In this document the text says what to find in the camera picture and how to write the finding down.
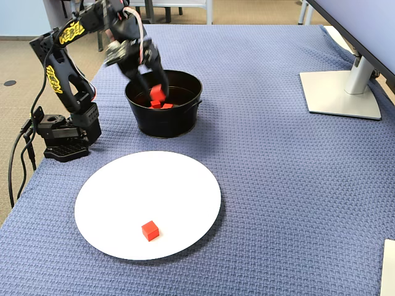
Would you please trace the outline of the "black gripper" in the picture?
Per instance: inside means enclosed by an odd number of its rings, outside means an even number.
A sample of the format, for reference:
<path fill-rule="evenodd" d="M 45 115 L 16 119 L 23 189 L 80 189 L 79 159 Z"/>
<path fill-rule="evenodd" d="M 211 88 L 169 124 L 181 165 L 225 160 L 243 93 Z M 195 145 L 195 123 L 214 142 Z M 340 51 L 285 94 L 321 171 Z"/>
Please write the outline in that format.
<path fill-rule="evenodd" d="M 147 38 L 143 40 L 143 57 L 140 54 L 140 43 L 136 40 L 123 41 L 121 46 L 125 50 L 125 54 L 118 61 L 118 67 L 133 84 L 141 88 L 145 99 L 151 99 L 151 96 L 148 85 L 138 70 L 140 65 L 145 65 L 152 70 L 155 78 L 161 85 L 162 92 L 168 97 L 168 77 L 162 67 L 159 51 L 152 39 Z"/>

